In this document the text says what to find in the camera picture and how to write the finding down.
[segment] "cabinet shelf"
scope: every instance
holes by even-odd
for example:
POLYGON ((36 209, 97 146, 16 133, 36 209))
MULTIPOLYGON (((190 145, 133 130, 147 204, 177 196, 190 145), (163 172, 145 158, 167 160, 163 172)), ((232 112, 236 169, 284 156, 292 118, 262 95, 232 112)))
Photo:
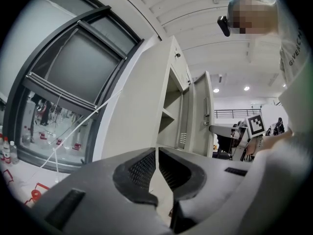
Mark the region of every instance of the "cabinet shelf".
POLYGON ((172 114, 169 112, 169 111, 167 111, 167 110, 165 110, 164 108, 163 108, 163 111, 162 111, 162 118, 171 118, 172 120, 175 120, 175 118, 172 116, 172 114))

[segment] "white t-shirt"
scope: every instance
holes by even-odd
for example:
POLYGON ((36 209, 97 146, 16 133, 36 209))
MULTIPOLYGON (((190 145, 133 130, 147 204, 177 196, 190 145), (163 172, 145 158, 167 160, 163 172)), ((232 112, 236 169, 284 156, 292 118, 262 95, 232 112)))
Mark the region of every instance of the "white t-shirt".
POLYGON ((280 70, 290 85, 303 67, 311 62, 311 48, 303 31, 289 9, 277 1, 278 35, 282 41, 280 49, 280 70))

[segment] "cabinet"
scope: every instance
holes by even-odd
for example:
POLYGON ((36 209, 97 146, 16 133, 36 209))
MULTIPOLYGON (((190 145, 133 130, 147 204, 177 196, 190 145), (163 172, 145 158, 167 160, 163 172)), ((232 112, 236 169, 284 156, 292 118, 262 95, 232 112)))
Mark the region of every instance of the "cabinet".
POLYGON ((189 85, 188 73, 174 37, 143 52, 116 102, 102 158, 157 144, 212 156, 214 135, 203 124, 205 112, 214 124, 210 77, 189 85))

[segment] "white ceiling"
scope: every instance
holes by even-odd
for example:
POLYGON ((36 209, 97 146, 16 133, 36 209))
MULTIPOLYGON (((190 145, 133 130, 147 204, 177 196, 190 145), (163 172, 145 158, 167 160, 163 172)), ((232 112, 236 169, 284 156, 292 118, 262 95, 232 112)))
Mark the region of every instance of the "white ceiling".
POLYGON ((140 0, 136 7, 157 33, 175 35, 193 77, 209 71, 220 92, 214 96, 276 97, 283 90, 279 71, 280 40, 268 35, 225 37, 217 24, 226 15, 229 0, 140 0), (249 85, 250 91, 243 88, 249 85))

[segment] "railing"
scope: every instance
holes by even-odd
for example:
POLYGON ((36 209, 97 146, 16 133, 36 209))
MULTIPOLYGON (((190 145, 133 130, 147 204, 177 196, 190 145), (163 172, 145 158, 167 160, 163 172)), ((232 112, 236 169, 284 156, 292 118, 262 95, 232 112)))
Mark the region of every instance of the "railing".
POLYGON ((214 118, 245 118, 260 112, 261 109, 215 110, 214 118))

